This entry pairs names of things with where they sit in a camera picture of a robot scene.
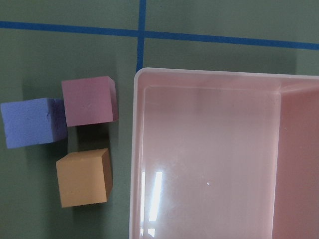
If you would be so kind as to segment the dark pink foam block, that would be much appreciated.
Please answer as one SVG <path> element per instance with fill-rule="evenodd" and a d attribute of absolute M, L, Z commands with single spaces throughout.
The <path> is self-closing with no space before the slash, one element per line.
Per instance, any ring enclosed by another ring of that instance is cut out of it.
<path fill-rule="evenodd" d="M 68 127 L 117 121 L 115 82 L 108 76 L 61 82 Z"/>

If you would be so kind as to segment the pink plastic tray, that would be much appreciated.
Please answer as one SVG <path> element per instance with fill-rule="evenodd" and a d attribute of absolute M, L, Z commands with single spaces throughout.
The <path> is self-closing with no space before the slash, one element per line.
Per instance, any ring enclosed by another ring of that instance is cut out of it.
<path fill-rule="evenodd" d="M 318 236 L 317 76 L 136 73 L 129 238 Z"/>

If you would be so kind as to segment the purple foam block right side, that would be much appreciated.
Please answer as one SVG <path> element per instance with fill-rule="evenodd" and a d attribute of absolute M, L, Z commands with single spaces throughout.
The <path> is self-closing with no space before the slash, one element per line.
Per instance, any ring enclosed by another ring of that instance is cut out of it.
<path fill-rule="evenodd" d="M 40 98 L 0 105 L 7 148 L 47 144 L 68 137 L 64 101 Z"/>

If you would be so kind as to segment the orange foam block right side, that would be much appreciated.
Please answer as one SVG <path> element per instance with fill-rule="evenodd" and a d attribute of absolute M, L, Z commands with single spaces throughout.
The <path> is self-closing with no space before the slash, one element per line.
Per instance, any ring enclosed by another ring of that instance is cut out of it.
<path fill-rule="evenodd" d="M 72 152 L 56 162 L 63 208 L 105 203 L 113 187 L 109 150 Z"/>

